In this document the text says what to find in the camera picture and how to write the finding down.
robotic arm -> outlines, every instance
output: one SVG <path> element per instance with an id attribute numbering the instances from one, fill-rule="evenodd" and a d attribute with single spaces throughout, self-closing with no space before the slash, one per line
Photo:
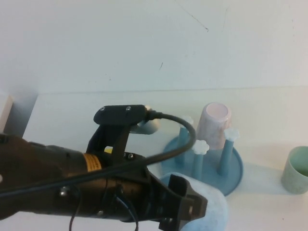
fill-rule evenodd
<path id="1" fill-rule="evenodd" d="M 191 140 L 149 158 L 125 152 L 132 130 L 160 118 L 182 123 Z M 207 200 L 186 179 L 172 176 L 166 186 L 146 167 L 191 148 L 195 133 L 186 121 L 143 105 L 106 106 L 94 121 L 99 127 L 85 154 L 0 135 L 0 219 L 27 211 L 72 216 L 71 221 L 80 216 L 136 222 L 136 230 L 139 221 L 152 220 L 161 230 L 179 231 L 204 217 Z"/>

blue round base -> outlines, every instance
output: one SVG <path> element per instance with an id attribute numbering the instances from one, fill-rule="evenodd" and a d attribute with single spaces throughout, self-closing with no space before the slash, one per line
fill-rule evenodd
<path id="1" fill-rule="evenodd" d="M 170 151 L 177 148 L 178 138 L 171 140 L 164 151 Z M 217 168 L 222 150 L 209 150 L 203 158 L 202 178 L 203 183 L 209 184 L 219 189 L 225 196 L 229 195 L 236 189 L 242 180 L 243 162 L 239 153 L 233 148 L 229 173 L 226 176 L 221 176 L 217 173 Z M 169 172 L 179 172 L 186 176 L 192 177 L 193 152 L 187 151 L 184 154 L 184 164 L 175 162 L 175 158 L 161 162 L 163 174 Z"/>

green cup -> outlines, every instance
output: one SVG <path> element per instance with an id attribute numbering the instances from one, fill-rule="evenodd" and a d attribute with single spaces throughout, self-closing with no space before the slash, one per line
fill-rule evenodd
<path id="1" fill-rule="evenodd" d="M 281 181 L 291 193 L 302 194 L 308 191 L 308 147 L 296 147 L 290 152 Z"/>

black cable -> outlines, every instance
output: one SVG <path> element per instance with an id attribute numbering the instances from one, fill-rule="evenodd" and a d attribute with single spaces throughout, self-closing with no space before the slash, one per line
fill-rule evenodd
<path id="1" fill-rule="evenodd" d="M 74 213 L 72 214 L 72 217 L 71 217 L 71 220 L 69 221 L 69 228 L 68 230 L 69 231 L 72 231 L 72 226 L 73 226 L 73 221 L 74 221 L 74 218 L 77 216 L 80 208 L 81 208 L 81 203 L 82 203 L 82 193 L 80 191 L 80 189 L 76 186 L 74 186 L 75 190 L 76 190 L 76 196 L 77 196 L 77 199 L 78 199 L 78 205 L 76 207 L 76 210 L 74 211 Z"/>
<path id="2" fill-rule="evenodd" d="M 126 198 L 126 196 L 123 194 L 123 188 L 122 186 L 118 185 L 117 191 L 115 193 L 116 200 L 120 202 L 129 212 L 131 218 L 134 220 L 136 223 L 136 228 L 135 231 L 139 230 L 139 218 L 138 214 L 136 212 L 136 209 L 132 202 Z"/>
<path id="3" fill-rule="evenodd" d="M 173 158 L 185 152 L 186 150 L 189 150 L 194 145 L 196 141 L 196 132 L 195 132 L 195 129 L 187 121 L 179 117 L 176 117 L 176 116 L 158 113 L 156 111 L 151 111 L 149 114 L 149 119 L 153 120 L 156 118 L 172 120 L 174 122 L 177 122 L 183 125 L 190 134 L 190 139 L 187 142 L 187 144 L 175 150 L 156 154 L 156 155 L 147 157 L 145 159 L 107 167 L 105 169 L 93 171 L 87 174 L 82 174 L 82 175 L 68 177 L 64 179 L 58 179 L 58 180 L 47 180 L 44 182 L 38 182 L 38 183 L 30 184 L 27 186 L 23 186 L 23 187 L 16 187 L 13 189 L 2 190 L 0 191 L 0 198 L 6 197 L 6 196 L 16 196 L 16 195 L 21 195 L 21 194 L 30 193 L 30 192 L 33 193 L 33 192 L 38 192 L 42 190 L 56 189 L 56 188 L 60 188 L 60 187 L 64 187 L 64 186 L 68 186 L 72 184 L 80 184 L 80 183 L 84 183 L 87 181 L 96 180 L 99 178 L 111 177 L 119 173 L 135 170 L 137 168 L 142 168 L 147 165 L 155 164 L 155 163 Z"/>

white wall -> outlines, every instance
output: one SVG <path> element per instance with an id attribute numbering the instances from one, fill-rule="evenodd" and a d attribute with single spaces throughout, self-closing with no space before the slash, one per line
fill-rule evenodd
<path id="1" fill-rule="evenodd" d="M 304 0 L 2 0 L 0 90 L 29 108 L 37 92 L 308 85 L 307 7 Z"/>

